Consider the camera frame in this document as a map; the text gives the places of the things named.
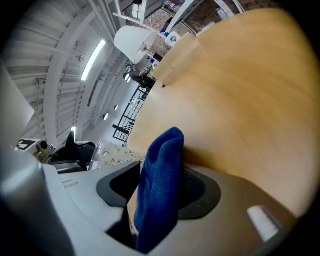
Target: white pendant lamp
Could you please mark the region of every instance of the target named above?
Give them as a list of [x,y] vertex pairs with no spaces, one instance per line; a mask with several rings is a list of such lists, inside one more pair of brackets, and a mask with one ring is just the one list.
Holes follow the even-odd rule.
[[114,37],[114,45],[134,64],[147,54],[157,38],[157,33],[145,28],[123,26]]

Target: metal railing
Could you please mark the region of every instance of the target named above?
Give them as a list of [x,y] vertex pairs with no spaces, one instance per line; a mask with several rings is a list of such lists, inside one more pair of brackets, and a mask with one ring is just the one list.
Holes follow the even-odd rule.
[[132,95],[128,106],[126,107],[118,125],[113,125],[115,128],[113,138],[126,143],[136,123],[137,115],[142,108],[145,99],[149,94],[149,90],[138,87]]

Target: wooden table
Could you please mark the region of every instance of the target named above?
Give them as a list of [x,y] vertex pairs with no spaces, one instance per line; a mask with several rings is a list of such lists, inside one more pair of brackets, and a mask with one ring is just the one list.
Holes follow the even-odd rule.
[[128,147],[146,153],[176,126],[184,162],[248,179],[301,216],[319,184],[320,65],[310,43],[276,9],[236,15],[197,40],[198,58],[151,90]]

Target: ceiling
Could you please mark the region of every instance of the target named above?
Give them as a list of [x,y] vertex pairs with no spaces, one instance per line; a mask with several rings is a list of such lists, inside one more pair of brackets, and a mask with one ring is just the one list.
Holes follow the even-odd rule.
[[[124,10],[132,1],[120,2]],[[76,139],[95,127],[124,86],[129,60],[115,48],[113,37],[126,23],[113,19],[108,0],[39,1],[25,13],[2,53],[7,70],[35,110],[23,138],[46,138],[62,145],[77,126]],[[84,69],[101,40],[106,44],[89,73]]]

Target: blue towel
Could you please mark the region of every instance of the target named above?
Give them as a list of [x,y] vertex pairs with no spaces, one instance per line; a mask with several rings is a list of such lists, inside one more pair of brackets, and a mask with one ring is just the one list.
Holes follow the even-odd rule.
[[149,147],[141,171],[134,224],[136,249],[144,254],[157,246],[178,221],[180,167],[184,134],[167,130]]

